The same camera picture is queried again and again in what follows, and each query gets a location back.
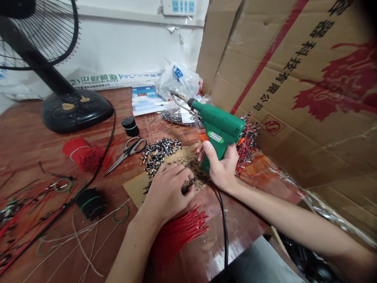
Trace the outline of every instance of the scissors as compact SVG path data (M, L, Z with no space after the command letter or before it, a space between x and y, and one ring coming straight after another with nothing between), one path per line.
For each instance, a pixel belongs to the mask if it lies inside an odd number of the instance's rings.
M141 143L144 143L144 145L139 149L135 150L139 147ZM135 153L139 153L146 147L146 139L141 139L139 136L133 137L126 141L124 145L124 151L123 154L118 158L118 160L110 167L110 169L105 173L104 177L109 174L111 171L113 171L124 159L129 157L130 155L133 155Z

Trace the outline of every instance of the hand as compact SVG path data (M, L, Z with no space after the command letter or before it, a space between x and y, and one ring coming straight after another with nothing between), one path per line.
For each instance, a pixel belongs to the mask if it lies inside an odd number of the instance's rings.
M222 160L217 158L215 148L210 141L204 141L196 152L199 153L198 161L204 158L204 154L207 155L210 163L209 175L216 186L228 193L236 187L234 172L239 159L236 144L228 145Z
M158 169L144 204L140 210L147 213L148 217L155 217L163 225L177 213L185 209L194 197L195 185L192 184L186 195L181 188L185 181L194 178L189 168L181 164L162 164Z

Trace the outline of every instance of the manual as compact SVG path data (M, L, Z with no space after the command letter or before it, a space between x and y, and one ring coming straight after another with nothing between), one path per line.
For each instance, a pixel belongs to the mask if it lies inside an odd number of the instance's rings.
M132 110L134 116L155 113L164 110L167 101L156 93L156 87L138 86L132 89Z

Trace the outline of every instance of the black fan base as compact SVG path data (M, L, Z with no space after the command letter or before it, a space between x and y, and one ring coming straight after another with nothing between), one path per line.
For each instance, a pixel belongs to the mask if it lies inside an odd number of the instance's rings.
M42 120L51 131L68 134L94 126L110 118L113 112L111 103L100 94L75 90L74 95L50 95L42 106Z

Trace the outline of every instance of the soldering gun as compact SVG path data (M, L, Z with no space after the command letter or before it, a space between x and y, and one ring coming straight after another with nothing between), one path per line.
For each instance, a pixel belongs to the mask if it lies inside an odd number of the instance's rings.
M217 157L221 160L227 146L237 143L245 127L245 121L217 108L211 104L201 104L194 98L187 99L183 95L171 92L174 101L179 105L174 96L179 97L192 109L198 111L202 118L209 141L216 150ZM201 164L202 171L209 174L210 163L206 156Z

